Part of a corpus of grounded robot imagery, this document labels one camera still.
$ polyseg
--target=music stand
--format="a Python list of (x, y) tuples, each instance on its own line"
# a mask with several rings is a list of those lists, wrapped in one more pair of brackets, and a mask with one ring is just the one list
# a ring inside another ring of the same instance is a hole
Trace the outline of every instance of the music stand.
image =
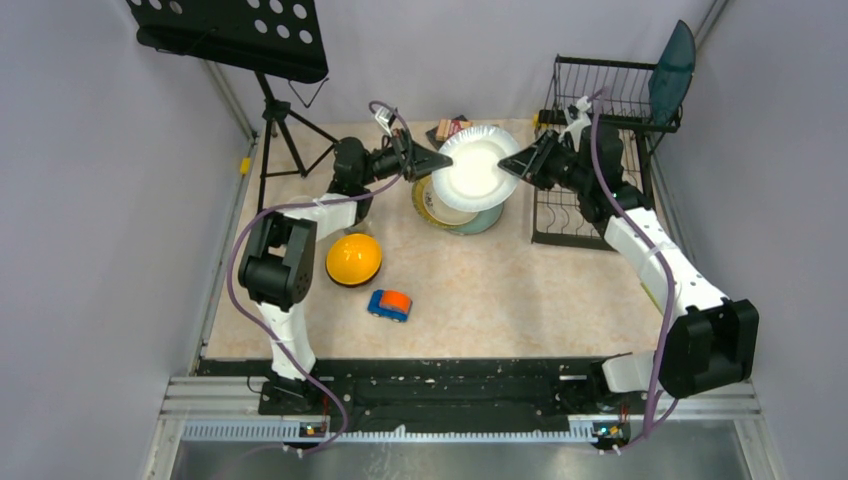
[[(273, 75), (289, 82), (301, 83), (325, 80), (328, 73), (327, 56), (321, 41), (314, 0), (126, 2), (138, 23), (136, 38), (140, 44), (157, 51), (202, 58), (253, 70), (255, 73), (265, 96), (258, 211), (263, 208), (267, 178), (297, 174), (306, 177), (338, 143), (335, 137), (293, 111), (290, 102), (274, 98), (265, 76)], [(308, 108), (310, 104), (304, 103), (304, 106)], [(288, 116), (294, 117), (331, 143), (308, 168), (303, 164), (286, 125)], [(297, 170), (268, 172), (268, 150), (275, 123), (280, 127)]]

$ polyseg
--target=gray wall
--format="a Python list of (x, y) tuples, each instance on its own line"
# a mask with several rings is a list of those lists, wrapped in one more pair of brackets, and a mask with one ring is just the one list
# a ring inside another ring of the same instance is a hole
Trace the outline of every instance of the gray wall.
[(136, 478), (246, 142), (120, 1), (7, 3), (0, 65), (0, 478)]
[[(368, 120), (369, 100), (414, 120), (529, 118), (541, 108), (554, 55), (656, 62), (678, 19), (696, 28), (711, 0), (316, 0), (330, 81), (307, 117)], [(269, 9), (262, 0), (263, 9)], [(270, 26), (268, 35), (276, 35)], [(227, 69), (254, 128), (262, 93)], [(285, 81), (278, 97), (303, 111)], [(295, 84), (309, 98), (315, 85)]]
[(790, 478), (845, 478), (848, 4), (734, 2), (661, 165), (697, 265), (761, 322), (754, 384)]

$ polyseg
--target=small box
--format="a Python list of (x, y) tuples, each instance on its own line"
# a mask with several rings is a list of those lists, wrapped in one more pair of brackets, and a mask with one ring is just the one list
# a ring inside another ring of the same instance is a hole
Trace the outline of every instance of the small box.
[(436, 140), (444, 142), (454, 133), (470, 126), (471, 122), (444, 118), (439, 121), (439, 127), (436, 129)]
[[(467, 118), (465, 118), (465, 116), (464, 116), (464, 115), (460, 115), (460, 116), (458, 116), (458, 117), (454, 117), (454, 120), (462, 120), (463, 122), (467, 122), (467, 123), (468, 123), (468, 125), (469, 125), (469, 126), (471, 126), (471, 122), (469, 122), (469, 121), (468, 121), (468, 119), (467, 119)], [(436, 150), (438, 150), (438, 149), (442, 148), (442, 144), (444, 144), (444, 143), (445, 143), (445, 141), (444, 141), (444, 140), (438, 140), (438, 139), (436, 139), (436, 132), (437, 132), (438, 130), (439, 130), (439, 126), (438, 126), (438, 125), (436, 125), (435, 127), (431, 128), (430, 130), (427, 130), (427, 140), (429, 140), (429, 141), (430, 141), (430, 145), (432, 145), (432, 146), (433, 146), (433, 148), (435, 148)]]

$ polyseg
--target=plate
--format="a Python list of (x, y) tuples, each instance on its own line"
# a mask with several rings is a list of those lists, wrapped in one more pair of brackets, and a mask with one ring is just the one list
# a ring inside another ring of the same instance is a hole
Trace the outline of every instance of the plate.
[(431, 225), (435, 225), (457, 235), (474, 235), (488, 230), (501, 217), (503, 204), (496, 205), (489, 210), (475, 213), (474, 218), (463, 225), (448, 225), (444, 222), (440, 222), (427, 211), (424, 203), (424, 192), (427, 190), (427, 186), (430, 183), (430, 177), (424, 177), (412, 185), (412, 206), (415, 207), (415, 211), (418, 215)]
[(433, 190), (433, 182), (429, 179), (424, 184), (422, 200), (424, 200), (424, 208), (427, 213), (445, 225), (464, 225), (477, 216), (477, 212), (461, 212), (445, 205), (445, 202), (436, 195)]
[(502, 204), (519, 179), (500, 169), (498, 161), (519, 150), (512, 135), (494, 125), (457, 132), (439, 149), (453, 159), (453, 165), (433, 172), (436, 194), (461, 212), (481, 212)]
[(498, 220), (501, 218), (501, 214), (503, 213), (503, 205), (503, 203), (500, 203), (488, 210), (483, 210), (474, 217), (474, 220), (471, 220), (465, 225), (450, 228), (448, 229), (448, 232), (453, 233), (454, 235), (476, 235), (478, 233), (483, 233), (498, 223)]

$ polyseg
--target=metal floor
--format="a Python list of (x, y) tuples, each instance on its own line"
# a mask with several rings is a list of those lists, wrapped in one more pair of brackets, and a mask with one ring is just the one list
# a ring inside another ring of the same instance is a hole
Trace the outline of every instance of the metal floor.
[[(183, 442), (172, 480), (210, 479), (255, 443)], [(267, 450), (232, 465), (227, 479), (716, 479), (751, 478), (732, 421), (669, 421), (621, 457), (578, 445), (339, 444), (298, 460)]]

